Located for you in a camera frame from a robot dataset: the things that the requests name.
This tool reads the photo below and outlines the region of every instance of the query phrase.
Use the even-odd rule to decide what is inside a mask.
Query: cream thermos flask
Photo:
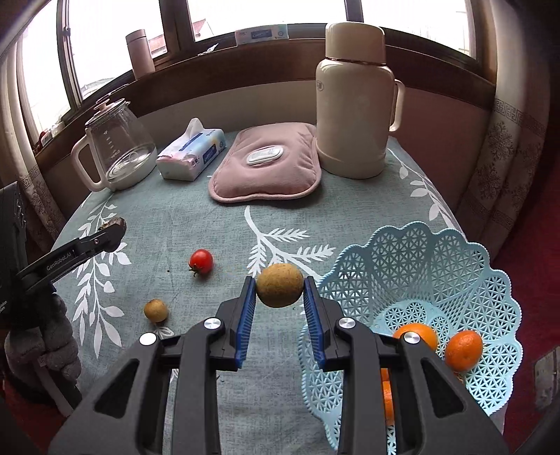
[[[405,92],[385,64],[385,34],[360,22],[328,24],[325,55],[316,70],[321,167],[342,177],[374,177],[385,166],[389,133],[400,126]]]

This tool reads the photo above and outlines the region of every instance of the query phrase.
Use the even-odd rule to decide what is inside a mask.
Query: teal tablecloth
[[[231,144],[235,134],[226,138]],[[56,284],[81,348],[83,393],[141,334],[186,332],[237,296],[248,273],[271,261],[292,262],[318,280],[344,247],[364,244],[381,226],[420,220],[433,231],[459,229],[434,186],[392,138],[378,177],[350,180],[324,171],[313,194],[293,201],[216,203],[208,178],[224,156],[191,183],[163,180],[156,168],[127,190],[93,193],[65,226],[55,247],[116,215],[128,225],[115,253],[96,256]],[[188,259],[198,248],[210,250],[216,261],[207,280],[189,272]],[[159,327],[142,312],[153,298],[170,309]],[[322,423],[302,400],[297,338],[305,316],[299,303],[282,309],[258,303],[243,369],[220,372],[222,453],[332,453]],[[171,381],[173,396],[176,377]],[[168,449],[169,425],[166,440]]]

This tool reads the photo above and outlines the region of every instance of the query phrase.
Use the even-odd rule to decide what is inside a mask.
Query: glass kettle
[[[86,134],[72,148],[71,159],[81,180],[92,191],[117,191],[140,182],[156,166],[157,151],[150,134],[128,109],[128,101],[100,99],[95,115],[86,122]],[[90,146],[99,182],[94,182],[80,162],[80,152]]]

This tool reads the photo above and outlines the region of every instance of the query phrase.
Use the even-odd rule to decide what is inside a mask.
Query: fruit basket
[[[350,245],[318,283],[323,297],[340,303],[347,316],[374,332],[392,335],[412,322],[432,327],[443,357],[448,340],[462,330],[478,332],[484,343],[480,362],[464,374],[465,386],[491,415],[511,396],[522,347],[515,338],[521,309],[511,297],[508,276],[489,266],[486,249],[467,242],[455,229],[437,234],[422,222],[401,229],[385,226],[364,246]],[[307,326],[299,339],[302,392],[336,449],[342,412],[342,372],[317,366]],[[387,430],[388,454],[395,454],[395,432]]]

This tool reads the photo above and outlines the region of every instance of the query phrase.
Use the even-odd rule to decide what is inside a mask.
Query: windowpane
[[[346,20],[344,0],[188,0],[194,39],[273,24]]]
[[[367,24],[401,30],[470,55],[465,1],[362,0]]]
[[[53,0],[33,18],[22,38],[25,88],[39,132],[70,109],[58,63],[56,20]]]
[[[152,56],[166,52],[158,0],[69,0],[68,22],[84,98],[132,69],[129,33],[145,29]]]

